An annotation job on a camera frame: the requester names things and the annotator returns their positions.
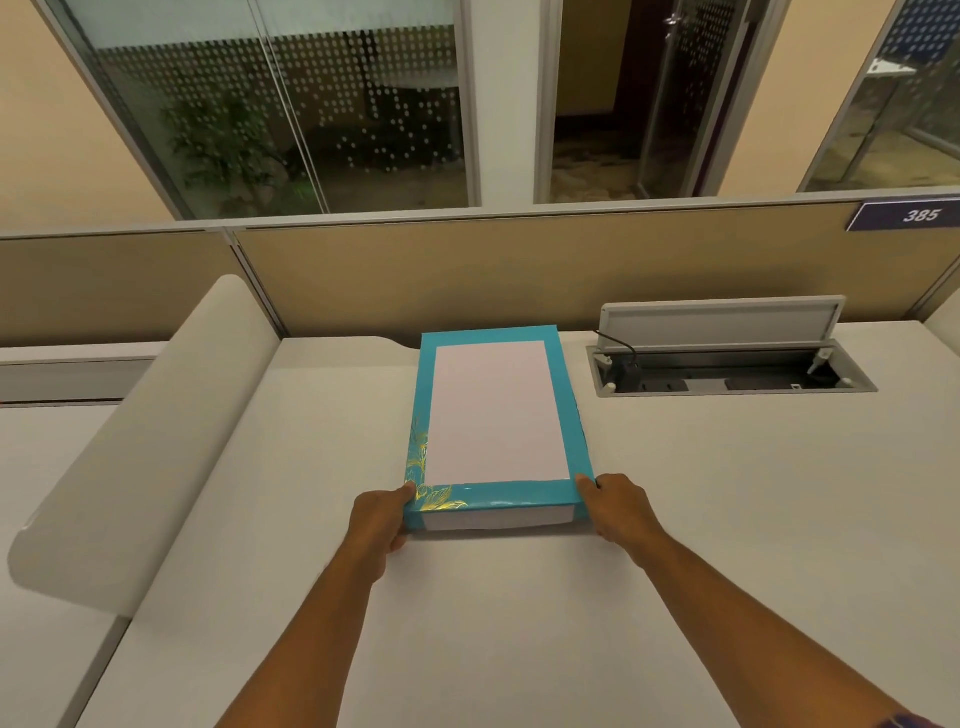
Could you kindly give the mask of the teal box with white panel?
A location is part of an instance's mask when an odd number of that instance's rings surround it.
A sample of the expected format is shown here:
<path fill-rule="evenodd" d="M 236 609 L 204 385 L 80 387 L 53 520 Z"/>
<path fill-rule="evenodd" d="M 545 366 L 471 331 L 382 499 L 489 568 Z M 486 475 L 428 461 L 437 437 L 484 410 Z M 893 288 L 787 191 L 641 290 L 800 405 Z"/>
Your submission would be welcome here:
<path fill-rule="evenodd" d="M 594 477 L 555 325 L 423 334 L 404 479 L 410 532 L 547 528 Z"/>

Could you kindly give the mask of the blue number sign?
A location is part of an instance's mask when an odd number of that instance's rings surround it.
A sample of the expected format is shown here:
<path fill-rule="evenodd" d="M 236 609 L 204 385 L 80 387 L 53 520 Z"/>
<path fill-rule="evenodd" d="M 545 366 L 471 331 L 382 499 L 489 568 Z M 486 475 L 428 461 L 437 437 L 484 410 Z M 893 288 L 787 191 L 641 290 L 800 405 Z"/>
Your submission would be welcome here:
<path fill-rule="evenodd" d="M 960 229 L 960 197 L 864 201 L 848 233 Z"/>

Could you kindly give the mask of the beige cubicle partition panel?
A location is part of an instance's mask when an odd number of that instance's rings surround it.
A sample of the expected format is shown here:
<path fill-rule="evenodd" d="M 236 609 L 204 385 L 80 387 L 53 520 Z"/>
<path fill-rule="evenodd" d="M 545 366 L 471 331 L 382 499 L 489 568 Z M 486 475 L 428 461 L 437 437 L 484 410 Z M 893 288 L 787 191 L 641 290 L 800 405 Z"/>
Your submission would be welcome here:
<path fill-rule="evenodd" d="M 293 337 L 556 325 L 607 303 L 841 295 L 844 322 L 897 321 L 960 261 L 960 229 L 847 231 L 852 201 L 244 229 Z"/>
<path fill-rule="evenodd" d="M 0 238 L 0 348 L 167 341 L 226 275 L 268 313 L 220 231 Z"/>

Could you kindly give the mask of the dotted glass window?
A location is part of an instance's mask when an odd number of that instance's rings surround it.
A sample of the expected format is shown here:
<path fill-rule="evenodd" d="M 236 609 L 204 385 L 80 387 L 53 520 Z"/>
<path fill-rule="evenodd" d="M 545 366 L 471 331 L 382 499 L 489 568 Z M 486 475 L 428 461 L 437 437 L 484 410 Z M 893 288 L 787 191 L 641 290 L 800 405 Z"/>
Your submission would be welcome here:
<path fill-rule="evenodd" d="M 187 188 L 161 110 L 243 95 L 288 181 L 265 217 L 477 208 L 469 0 L 30 0 L 179 221 Z"/>

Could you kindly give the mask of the person's right forearm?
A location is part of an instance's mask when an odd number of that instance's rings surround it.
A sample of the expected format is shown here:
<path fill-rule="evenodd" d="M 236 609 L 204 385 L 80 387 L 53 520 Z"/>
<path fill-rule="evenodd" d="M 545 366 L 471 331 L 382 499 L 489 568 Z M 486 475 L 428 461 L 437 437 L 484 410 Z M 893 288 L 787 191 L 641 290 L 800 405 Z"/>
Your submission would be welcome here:
<path fill-rule="evenodd" d="M 912 714 L 668 537 L 643 570 L 740 728 L 879 728 Z"/>

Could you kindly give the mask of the person's left hand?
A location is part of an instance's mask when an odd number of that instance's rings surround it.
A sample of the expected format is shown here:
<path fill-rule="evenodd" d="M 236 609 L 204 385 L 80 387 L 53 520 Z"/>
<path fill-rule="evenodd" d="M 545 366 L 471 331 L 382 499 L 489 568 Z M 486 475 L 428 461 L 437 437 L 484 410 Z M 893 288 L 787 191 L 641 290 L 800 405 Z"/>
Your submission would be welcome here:
<path fill-rule="evenodd" d="M 373 585 L 385 573 L 388 556 L 406 542 L 404 509 L 388 491 L 365 491 L 354 501 L 341 550 L 366 583 Z"/>

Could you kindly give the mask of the glass door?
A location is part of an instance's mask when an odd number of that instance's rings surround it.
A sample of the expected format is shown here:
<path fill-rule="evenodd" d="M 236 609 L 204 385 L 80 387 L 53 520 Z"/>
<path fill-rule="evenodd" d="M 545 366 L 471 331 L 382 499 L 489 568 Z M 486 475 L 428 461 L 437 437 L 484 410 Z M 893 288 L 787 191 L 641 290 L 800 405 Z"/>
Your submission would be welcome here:
<path fill-rule="evenodd" d="M 703 193 L 769 0 L 673 0 L 640 160 L 648 200 Z"/>

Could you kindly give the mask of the white curved desk divider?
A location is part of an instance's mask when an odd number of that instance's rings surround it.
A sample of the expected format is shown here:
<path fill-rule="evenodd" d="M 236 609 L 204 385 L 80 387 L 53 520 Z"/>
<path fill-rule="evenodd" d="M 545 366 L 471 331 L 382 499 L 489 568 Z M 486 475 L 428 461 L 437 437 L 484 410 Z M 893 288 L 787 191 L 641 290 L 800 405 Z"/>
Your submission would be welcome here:
<path fill-rule="evenodd" d="M 132 618 L 280 345 L 220 277 L 16 534 L 13 583 Z"/>

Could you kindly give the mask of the green potted plant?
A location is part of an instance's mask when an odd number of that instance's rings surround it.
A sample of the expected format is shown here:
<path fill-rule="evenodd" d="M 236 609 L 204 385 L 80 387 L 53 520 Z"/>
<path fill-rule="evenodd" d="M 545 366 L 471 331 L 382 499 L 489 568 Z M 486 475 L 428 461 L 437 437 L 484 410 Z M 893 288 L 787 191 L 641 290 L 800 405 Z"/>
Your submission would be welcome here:
<path fill-rule="evenodd" d="M 178 100 L 163 107 L 169 145 L 184 165 L 186 188 L 224 195 L 222 217 L 265 217 L 289 180 L 286 156 L 265 115 L 233 91 Z"/>

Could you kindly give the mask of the person's left forearm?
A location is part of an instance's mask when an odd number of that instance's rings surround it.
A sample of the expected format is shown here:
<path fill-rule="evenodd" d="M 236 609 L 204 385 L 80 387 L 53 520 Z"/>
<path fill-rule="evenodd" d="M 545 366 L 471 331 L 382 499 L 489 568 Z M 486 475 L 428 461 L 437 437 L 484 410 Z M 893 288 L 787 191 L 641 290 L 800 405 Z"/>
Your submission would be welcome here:
<path fill-rule="evenodd" d="M 215 728 L 337 728 L 385 553 L 340 550 Z"/>

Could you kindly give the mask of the person's right hand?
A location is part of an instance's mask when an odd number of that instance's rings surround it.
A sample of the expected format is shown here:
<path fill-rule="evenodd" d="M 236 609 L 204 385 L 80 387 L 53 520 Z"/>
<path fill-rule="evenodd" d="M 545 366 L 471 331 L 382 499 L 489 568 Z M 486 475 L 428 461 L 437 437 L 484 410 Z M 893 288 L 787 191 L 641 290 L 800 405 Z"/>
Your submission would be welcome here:
<path fill-rule="evenodd" d="M 646 569 L 669 540 L 644 489 L 624 474 L 606 473 L 592 478 L 604 489 L 601 496 L 581 496 L 597 534 Z"/>

